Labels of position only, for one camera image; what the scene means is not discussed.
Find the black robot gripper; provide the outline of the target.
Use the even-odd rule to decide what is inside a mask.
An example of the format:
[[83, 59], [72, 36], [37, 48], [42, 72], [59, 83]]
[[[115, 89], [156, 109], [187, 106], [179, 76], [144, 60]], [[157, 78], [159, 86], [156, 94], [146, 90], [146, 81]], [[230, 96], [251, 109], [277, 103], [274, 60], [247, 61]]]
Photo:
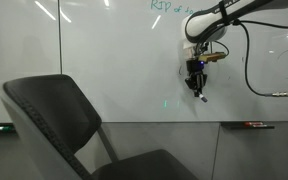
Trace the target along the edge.
[[196, 91], [196, 97], [202, 93], [207, 81], [207, 75], [203, 73], [204, 65], [205, 63], [199, 60], [191, 59], [186, 61], [188, 77], [185, 79], [185, 83], [193, 92]]

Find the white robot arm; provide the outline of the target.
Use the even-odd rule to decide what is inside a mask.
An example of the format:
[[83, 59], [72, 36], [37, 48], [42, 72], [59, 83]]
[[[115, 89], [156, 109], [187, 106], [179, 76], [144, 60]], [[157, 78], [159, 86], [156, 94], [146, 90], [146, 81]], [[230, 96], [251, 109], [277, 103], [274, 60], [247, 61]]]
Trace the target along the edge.
[[207, 99], [202, 89], [207, 80], [203, 73], [204, 63], [200, 57], [207, 50], [209, 42], [214, 42], [225, 34], [225, 28], [230, 24], [246, 27], [239, 18], [256, 11], [286, 9], [288, 0], [221, 0], [215, 6], [195, 12], [182, 21], [183, 49], [193, 51], [187, 59], [189, 78], [185, 80], [196, 97], [203, 101]]

